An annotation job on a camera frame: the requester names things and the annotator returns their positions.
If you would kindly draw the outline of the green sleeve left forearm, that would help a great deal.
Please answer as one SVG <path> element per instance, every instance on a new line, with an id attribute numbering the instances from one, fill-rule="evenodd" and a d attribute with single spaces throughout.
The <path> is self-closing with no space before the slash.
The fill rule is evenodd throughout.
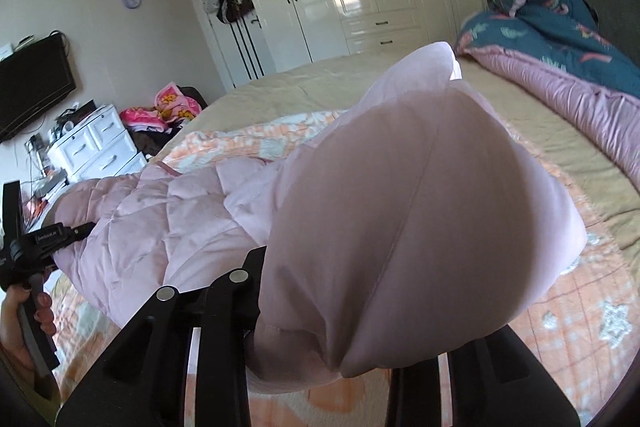
<path id="1" fill-rule="evenodd" d="M 29 373 L 12 358 L 6 363 L 11 366 L 9 372 L 22 397 L 43 418 L 48 426 L 53 426 L 58 416 L 62 400 L 58 383 L 54 375 L 49 372 L 40 378 L 36 374 Z"/>

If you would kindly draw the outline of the person's left hand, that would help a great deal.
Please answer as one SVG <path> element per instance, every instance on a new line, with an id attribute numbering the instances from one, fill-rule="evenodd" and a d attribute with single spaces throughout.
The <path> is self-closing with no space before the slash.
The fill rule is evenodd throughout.
<path id="1" fill-rule="evenodd" d="M 46 335 L 56 333 L 51 296 L 40 289 L 49 275 L 49 272 L 38 275 L 34 291 L 28 285 L 10 286 L 1 305 L 1 349 L 11 364 L 26 376 L 34 375 L 36 370 L 26 341 L 30 322 L 34 321 Z"/>

